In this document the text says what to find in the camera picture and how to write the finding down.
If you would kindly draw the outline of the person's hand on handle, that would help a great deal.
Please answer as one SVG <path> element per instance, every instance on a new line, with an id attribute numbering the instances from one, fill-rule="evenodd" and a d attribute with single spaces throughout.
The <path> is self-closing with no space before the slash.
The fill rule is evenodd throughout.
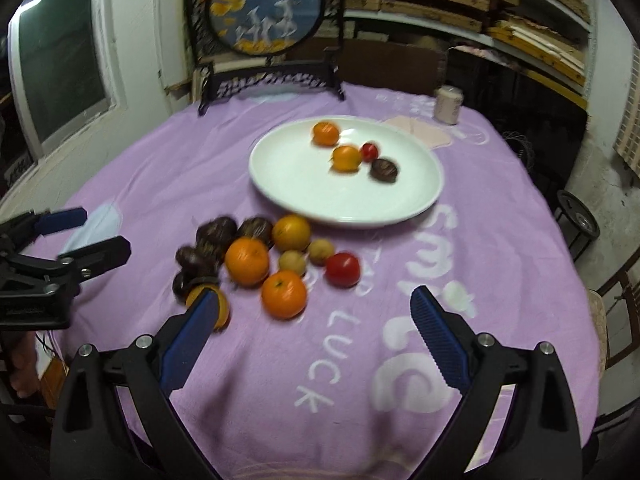
<path id="1" fill-rule="evenodd" d="M 14 368 L 11 386 L 19 398 L 25 399 L 39 390 L 38 354 L 34 333 L 24 333 L 11 351 Z"/>

